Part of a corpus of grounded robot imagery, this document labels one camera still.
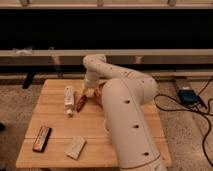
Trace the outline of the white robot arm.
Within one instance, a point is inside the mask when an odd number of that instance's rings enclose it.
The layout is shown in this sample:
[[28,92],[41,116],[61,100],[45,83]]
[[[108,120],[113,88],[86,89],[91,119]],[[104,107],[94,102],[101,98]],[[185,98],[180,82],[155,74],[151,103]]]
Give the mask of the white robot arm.
[[84,92],[108,79],[101,102],[121,171],[167,171],[141,106],[157,95],[157,83],[147,74],[109,64],[103,54],[83,58],[87,69]]

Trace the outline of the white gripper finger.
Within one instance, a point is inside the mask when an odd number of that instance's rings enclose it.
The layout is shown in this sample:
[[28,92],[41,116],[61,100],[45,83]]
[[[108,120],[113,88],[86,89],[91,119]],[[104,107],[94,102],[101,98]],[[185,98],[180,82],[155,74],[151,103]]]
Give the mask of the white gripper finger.
[[88,88],[83,88],[82,90],[82,96],[86,96],[88,92]]

